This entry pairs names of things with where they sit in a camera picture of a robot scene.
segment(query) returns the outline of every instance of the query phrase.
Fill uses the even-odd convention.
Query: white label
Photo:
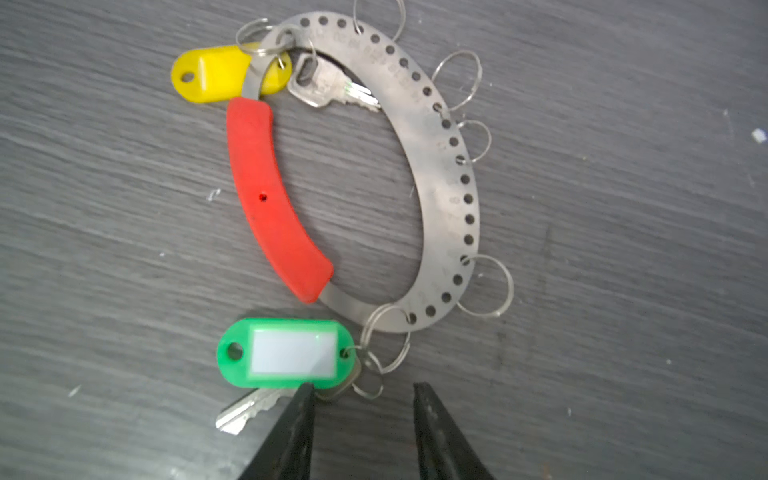
[[[336,376],[337,335],[334,332],[254,330],[250,372],[333,378]]]

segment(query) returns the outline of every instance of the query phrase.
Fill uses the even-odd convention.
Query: white paint chip
[[[754,138],[758,144],[762,144],[764,141],[768,140],[768,136],[766,136],[766,132],[762,128],[755,128],[752,131],[752,138]]]
[[[220,188],[214,188],[214,189],[213,189],[213,190],[211,190],[211,191],[210,191],[210,193],[208,194],[208,198],[207,198],[207,200],[208,200],[209,202],[212,202],[212,201],[214,201],[214,198],[218,197],[220,194],[221,194],[221,189],[220,189]]]

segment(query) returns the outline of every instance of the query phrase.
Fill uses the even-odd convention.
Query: red handle
[[[227,143],[237,195],[261,250],[299,300],[315,302],[333,276],[333,265],[288,200],[272,145],[270,106],[249,98],[230,100]]]

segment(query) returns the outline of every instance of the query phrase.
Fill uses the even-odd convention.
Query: large metal ring
[[[476,253],[475,255],[469,255],[467,257],[463,257],[461,262],[462,262],[462,265],[466,265],[470,261],[477,260],[479,258],[490,260],[496,265],[498,265],[500,269],[502,269],[502,272],[504,272],[504,276],[507,278],[507,299],[504,300],[504,303],[502,303],[502,306],[488,313],[472,312],[471,310],[464,307],[461,302],[457,302],[456,305],[458,305],[458,307],[462,309],[464,313],[468,313],[469,315],[477,316],[479,318],[500,317],[504,312],[507,311],[507,308],[509,308],[509,306],[512,305],[512,299],[515,298],[515,281],[512,279],[512,274],[509,273],[509,270],[507,270],[507,267],[502,262],[496,260],[494,257],[491,257],[490,255],[483,255],[481,253]]]
[[[360,345],[353,345],[353,346],[350,346],[349,348],[364,352],[373,361],[373,364],[379,370],[378,372],[379,377],[384,376],[384,369],[382,368],[382,363],[379,361],[379,357],[374,355],[373,352],[371,352],[369,349],[363,348]],[[367,366],[370,369],[367,362],[362,362],[362,364],[363,366]],[[357,386],[357,383],[355,382],[352,382],[352,388],[353,390],[355,390],[356,394],[362,396],[364,399],[375,400],[381,396],[382,392],[384,392],[384,382],[382,380],[382,384],[379,386],[379,390],[377,390],[375,393],[371,393],[361,389],[360,387]]]
[[[366,350],[369,349],[369,345],[371,343],[371,335],[373,335],[373,327],[376,325],[376,322],[379,321],[379,319],[390,310],[400,310],[403,315],[406,316],[406,322],[409,321],[408,312],[404,308],[402,308],[400,305],[396,305],[394,303],[385,303],[384,305],[381,305],[376,310],[373,310],[371,315],[368,317],[368,320],[366,321],[366,324],[362,327],[362,332],[360,333],[360,346]],[[400,353],[398,353],[397,357],[386,367],[382,368],[382,373],[392,373],[394,372],[400,364],[402,364],[403,360],[406,359],[406,356],[408,355],[408,351],[411,349],[411,333],[406,333],[406,339],[402,343],[402,348],[400,349]]]
[[[392,41],[397,41],[400,38],[400,34],[402,34],[402,30],[406,27],[406,3],[404,0],[396,1],[398,8],[400,8],[400,25],[398,25]],[[357,0],[354,0],[352,3],[352,24],[355,25],[355,32],[358,35],[362,35],[362,28],[360,28],[360,24],[357,22]]]
[[[480,127],[482,127],[483,130],[485,130],[485,133],[488,135],[488,145],[485,146],[485,150],[483,150],[480,155],[470,160],[472,163],[475,163],[476,161],[483,158],[485,154],[488,153],[489,150],[491,150],[491,142],[493,142],[493,136],[491,135],[491,129],[488,128],[488,125],[482,123],[480,120],[464,120],[457,126],[459,128],[463,128],[465,125],[479,125]],[[462,158],[457,157],[456,163],[459,165],[463,165],[467,163],[467,160],[465,160],[463,157]]]
[[[237,33],[235,34],[235,44],[237,44],[237,47],[240,49],[240,51],[242,51],[246,55],[251,55],[251,56],[256,55],[257,57],[266,57],[267,55],[279,55],[283,53],[285,50],[288,50],[290,48],[290,45],[280,45],[272,48],[251,48],[243,43],[243,39],[245,37],[249,37],[256,33],[261,33],[262,31],[270,31],[274,28],[275,28],[275,25],[271,25],[270,20],[268,18],[258,18],[257,20],[248,22],[242,27],[240,27],[240,30],[238,30]]]
[[[473,83],[472,84],[472,88],[469,89],[469,95],[467,95],[467,98],[462,100],[462,102],[460,104],[458,104],[458,105],[456,105],[454,107],[448,108],[447,111],[449,111],[449,112],[450,111],[454,111],[457,108],[461,108],[464,105],[466,105],[467,103],[469,103],[469,101],[472,99],[472,97],[475,96],[475,93],[477,93],[477,90],[480,87],[480,80],[482,80],[482,64],[480,63],[480,57],[476,53],[474,53],[472,50],[457,50],[457,51],[454,51],[453,53],[451,53],[449,56],[445,57],[443,59],[443,61],[441,61],[437,65],[437,68],[435,69],[435,73],[432,74],[432,83],[435,82],[435,79],[437,78],[437,74],[440,73],[440,70],[442,69],[442,67],[446,63],[448,63],[452,58],[458,57],[459,55],[464,55],[464,56],[467,56],[467,57],[470,57],[470,58],[474,58],[475,61],[478,64],[478,74],[477,74],[477,77],[475,77],[475,83]]]

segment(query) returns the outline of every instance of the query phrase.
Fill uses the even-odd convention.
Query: gray wooden surface
[[[257,16],[351,7],[3,2],[0,478],[229,479],[250,460],[280,409],[237,437],[213,428],[243,393],[216,367],[221,333],[246,313],[333,316],[271,270],[234,191],[226,105],[186,103],[170,65]],[[411,385],[428,381],[498,478],[768,478],[768,144],[750,136],[768,130],[768,5],[407,9],[400,43],[424,69],[459,47],[484,61],[465,109],[495,134],[475,169],[480,250],[517,296],[501,319],[456,311],[416,335],[379,400],[320,406],[313,477],[417,478]],[[360,3],[386,31],[396,12]],[[457,101],[471,65],[446,74]],[[267,101],[337,280],[403,294],[421,219],[387,120]],[[466,303],[492,309],[502,277],[476,272]]]

